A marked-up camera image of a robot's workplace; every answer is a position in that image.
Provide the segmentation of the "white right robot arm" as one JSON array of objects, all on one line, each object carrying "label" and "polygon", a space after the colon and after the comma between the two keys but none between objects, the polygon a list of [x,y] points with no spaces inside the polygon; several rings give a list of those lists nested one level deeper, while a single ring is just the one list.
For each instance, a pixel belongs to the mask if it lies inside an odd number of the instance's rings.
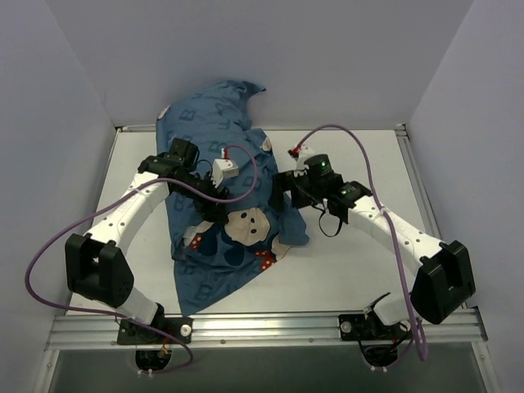
[{"label": "white right robot arm", "polygon": [[459,241],[445,243],[399,217],[376,202],[373,192],[357,181],[346,182],[333,171],[325,154],[292,151],[296,168],[273,176],[269,204],[284,208],[284,197],[300,209],[322,206],[348,224],[367,233],[394,254],[402,268],[414,276],[407,295],[385,295],[372,303],[364,316],[364,330],[371,337],[384,337],[393,325],[407,319],[407,308],[432,324],[442,323],[476,291],[467,247]]}]

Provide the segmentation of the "blue printed pillowcase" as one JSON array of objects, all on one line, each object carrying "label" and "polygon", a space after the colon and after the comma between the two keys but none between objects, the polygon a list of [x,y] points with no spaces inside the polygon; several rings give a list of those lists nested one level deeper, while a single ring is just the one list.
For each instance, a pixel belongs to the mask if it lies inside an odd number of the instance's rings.
[{"label": "blue printed pillowcase", "polygon": [[200,158],[213,161],[225,147],[239,174],[222,182],[235,204],[226,204],[228,222],[211,223],[193,201],[178,193],[166,202],[174,281],[183,315],[222,300],[268,270],[293,246],[309,242],[300,212],[284,199],[281,212],[269,206],[278,173],[269,137],[255,129],[248,101],[265,88],[245,80],[224,80],[167,106],[156,120],[156,150],[174,139],[195,144]]}]

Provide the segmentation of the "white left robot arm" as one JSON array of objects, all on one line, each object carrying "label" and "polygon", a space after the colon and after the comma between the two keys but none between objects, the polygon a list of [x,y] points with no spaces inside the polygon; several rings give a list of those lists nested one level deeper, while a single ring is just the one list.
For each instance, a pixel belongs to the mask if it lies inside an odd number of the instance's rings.
[{"label": "white left robot arm", "polygon": [[108,207],[98,224],[84,235],[70,235],[65,242],[68,289],[137,321],[135,332],[146,343],[164,336],[164,311],[135,287],[126,253],[151,213],[173,193],[190,198],[196,211],[210,222],[226,219],[228,190],[221,183],[237,176],[237,164],[222,151],[210,171],[199,175],[199,157],[195,144],[176,138],[169,151],[141,162],[127,191]]}]

